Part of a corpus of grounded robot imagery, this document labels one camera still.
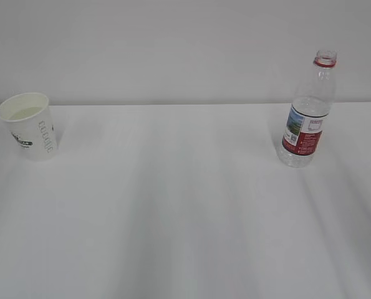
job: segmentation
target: bottle label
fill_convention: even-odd
[[[307,116],[292,106],[286,123],[282,145],[293,154],[309,156],[317,148],[322,133],[322,122],[327,117]]]

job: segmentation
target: label image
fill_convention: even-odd
[[[320,117],[306,116],[292,106],[286,123],[286,130],[282,144],[291,153],[301,156],[312,154],[322,133],[322,121],[326,115]]]

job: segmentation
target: paper cup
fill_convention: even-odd
[[[47,96],[32,92],[15,95],[0,105],[0,119],[30,160],[47,160],[57,152],[48,104]]]

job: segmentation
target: white wall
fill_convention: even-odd
[[[284,102],[321,47],[371,100],[371,0],[0,0],[0,101]]]

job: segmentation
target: cup rim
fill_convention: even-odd
[[[47,102],[46,104],[41,108],[40,111],[38,111],[37,113],[31,115],[31,116],[28,116],[28,117],[25,117],[25,118],[21,118],[20,120],[7,120],[5,118],[3,118],[1,115],[0,115],[0,120],[2,121],[5,121],[7,123],[18,123],[20,121],[24,121],[24,120],[29,120],[35,116],[37,116],[38,114],[42,113],[48,106],[49,106],[49,98],[44,95],[43,93],[41,92],[24,92],[24,93],[20,93],[18,95],[14,95],[13,97],[10,97],[10,98],[7,98],[5,101],[3,101],[1,104],[0,104],[0,112],[1,112],[1,108],[4,106],[4,105],[7,105],[10,101],[12,101],[13,99],[15,98],[19,98],[19,97],[23,97],[23,96],[26,96],[26,95],[39,95],[39,96],[42,96],[44,98],[47,99]]]

